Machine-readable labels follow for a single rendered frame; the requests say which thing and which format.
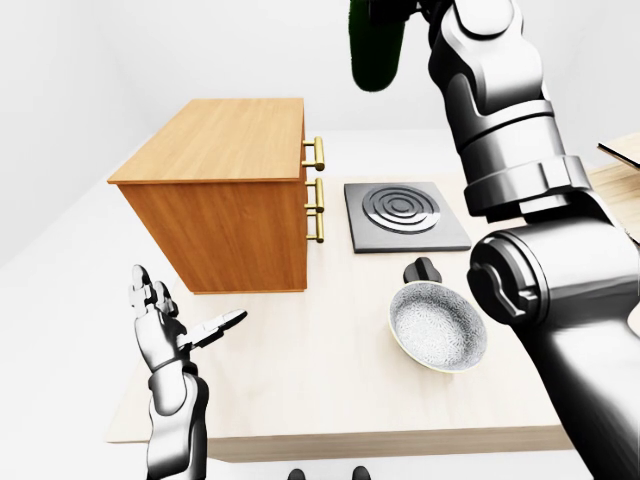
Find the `round black stove knob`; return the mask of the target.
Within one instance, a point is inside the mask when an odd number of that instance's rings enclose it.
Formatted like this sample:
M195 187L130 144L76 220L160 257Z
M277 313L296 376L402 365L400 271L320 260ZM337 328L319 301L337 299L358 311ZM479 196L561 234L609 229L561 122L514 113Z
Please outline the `round black stove knob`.
M405 284L415 281L441 283L442 276L428 257L419 257L405 268L403 281Z

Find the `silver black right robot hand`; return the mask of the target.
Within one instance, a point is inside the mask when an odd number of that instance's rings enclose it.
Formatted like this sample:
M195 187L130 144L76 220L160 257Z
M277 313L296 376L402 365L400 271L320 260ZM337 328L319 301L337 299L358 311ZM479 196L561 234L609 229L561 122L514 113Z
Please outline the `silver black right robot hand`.
M367 13L373 25L406 22L420 13L431 25L438 25L454 0L366 0Z

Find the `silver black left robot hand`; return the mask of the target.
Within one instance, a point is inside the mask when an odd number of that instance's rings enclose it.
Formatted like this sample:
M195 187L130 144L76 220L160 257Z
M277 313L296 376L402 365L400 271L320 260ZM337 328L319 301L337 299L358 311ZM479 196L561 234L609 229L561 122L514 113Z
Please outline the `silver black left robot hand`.
M248 315L243 309L219 315L188 330L179 320L179 308L161 281L152 282L141 265L132 269L129 301L135 311L134 329L143 359L152 372L176 361L187 360L195 348L220 339Z

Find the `wooden cabinet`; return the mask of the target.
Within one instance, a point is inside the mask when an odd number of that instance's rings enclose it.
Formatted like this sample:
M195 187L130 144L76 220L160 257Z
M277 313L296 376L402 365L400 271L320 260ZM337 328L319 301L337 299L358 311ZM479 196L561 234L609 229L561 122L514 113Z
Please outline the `wooden cabinet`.
M196 294L307 287L304 103L194 99L110 178Z

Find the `dark green wine bottle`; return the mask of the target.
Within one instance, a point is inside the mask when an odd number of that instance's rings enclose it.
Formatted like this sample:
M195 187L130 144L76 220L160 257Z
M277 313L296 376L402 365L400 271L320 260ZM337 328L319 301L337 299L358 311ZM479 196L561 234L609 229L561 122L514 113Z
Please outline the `dark green wine bottle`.
M350 0L351 71L361 90L378 92L394 80L407 19L400 0Z

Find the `flat dark stove plate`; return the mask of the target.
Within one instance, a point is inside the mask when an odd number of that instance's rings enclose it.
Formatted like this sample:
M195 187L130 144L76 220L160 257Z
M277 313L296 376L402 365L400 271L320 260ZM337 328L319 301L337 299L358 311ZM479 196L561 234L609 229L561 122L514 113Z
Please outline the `flat dark stove plate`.
M433 182L344 185L356 253L466 251L471 239Z

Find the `grey patterned bowl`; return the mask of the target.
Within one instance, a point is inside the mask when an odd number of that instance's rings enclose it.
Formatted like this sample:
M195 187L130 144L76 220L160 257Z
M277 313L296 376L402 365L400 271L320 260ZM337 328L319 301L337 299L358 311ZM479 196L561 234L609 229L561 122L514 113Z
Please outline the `grey patterned bowl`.
M487 329L478 311L434 281L409 282L393 296L389 327L410 358L439 372L472 369L487 351Z

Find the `pale wooden slat tray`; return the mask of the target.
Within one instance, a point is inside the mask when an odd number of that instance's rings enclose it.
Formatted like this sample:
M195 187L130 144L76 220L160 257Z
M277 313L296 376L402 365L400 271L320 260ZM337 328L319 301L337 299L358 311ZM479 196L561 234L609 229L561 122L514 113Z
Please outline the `pale wooden slat tray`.
M598 148L617 163L589 171L591 183L640 247L640 132L599 143Z

